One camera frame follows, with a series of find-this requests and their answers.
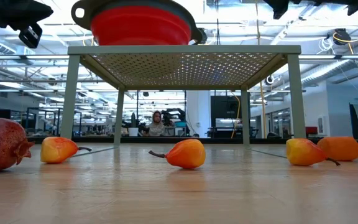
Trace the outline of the orange tangerine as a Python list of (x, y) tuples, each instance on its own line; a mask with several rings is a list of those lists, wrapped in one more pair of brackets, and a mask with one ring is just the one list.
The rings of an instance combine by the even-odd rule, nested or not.
[(325, 137), (318, 141), (317, 146), (336, 161), (353, 161), (358, 158), (358, 143), (353, 137)]

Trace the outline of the small orange yellow pear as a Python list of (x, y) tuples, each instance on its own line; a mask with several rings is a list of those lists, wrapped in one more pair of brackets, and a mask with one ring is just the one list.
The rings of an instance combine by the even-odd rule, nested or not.
[(42, 141), (40, 161), (47, 164), (59, 164), (75, 155), (80, 150), (91, 152), (88, 147), (80, 147), (71, 139), (47, 137)]
[(337, 166), (341, 165), (338, 161), (328, 157), (315, 143), (302, 138), (286, 141), (286, 156), (289, 163), (294, 166), (312, 166), (323, 161), (331, 161)]
[(172, 165), (183, 169), (195, 169), (204, 164), (206, 151), (197, 139), (187, 139), (176, 143), (166, 154), (157, 154), (149, 151), (149, 154), (166, 159)]

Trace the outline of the red collapsible colander bowl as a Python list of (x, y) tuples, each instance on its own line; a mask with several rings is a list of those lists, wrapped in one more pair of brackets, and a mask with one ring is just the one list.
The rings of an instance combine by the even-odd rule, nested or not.
[(174, 0), (79, 0), (71, 16), (98, 45), (198, 45), (208, 38)]

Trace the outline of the person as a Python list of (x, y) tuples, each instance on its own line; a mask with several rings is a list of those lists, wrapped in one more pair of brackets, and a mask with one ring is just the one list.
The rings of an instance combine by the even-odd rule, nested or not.
[(165, 126), (162, 122), (161, 112), (155, 111), (152, 116), (152, 123), (149, 125), (149, 136), (160, 137), (165, 133)]

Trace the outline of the green perforated metal shelf riser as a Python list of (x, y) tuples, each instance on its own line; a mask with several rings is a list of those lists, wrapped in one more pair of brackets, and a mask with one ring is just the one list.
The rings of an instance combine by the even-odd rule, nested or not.
[(118, 45), (68, 48), (60, 135), (73, 132), (79, 66), (118, 90), (114, 145), (121, 143), (124, 94), (129, 90), (239, 90), (243, 144), (249, 146), (248, 89), (288, 66), (293, 131), (305, 138), (299, 45)]

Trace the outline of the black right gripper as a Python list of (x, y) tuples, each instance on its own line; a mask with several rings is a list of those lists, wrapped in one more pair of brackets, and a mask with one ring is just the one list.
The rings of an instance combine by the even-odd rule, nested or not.
[(280, 19), (288, 10), (289, 1), (299, 4), (301, 1), (313, 2), (316, 6), (322, 3), (342, 4), (347, 6), (347, 14), (358, 11), (358, 0), (264, 0), (273, 9), (273, 18)]

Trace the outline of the black workstation table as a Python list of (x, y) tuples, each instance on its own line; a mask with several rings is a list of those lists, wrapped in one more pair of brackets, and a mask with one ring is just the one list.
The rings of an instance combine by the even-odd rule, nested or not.
[(207, 135), (209, 138), (242, 138), (242, 127), (233, 128), (230, 127), (211, 127), (208, 128)]

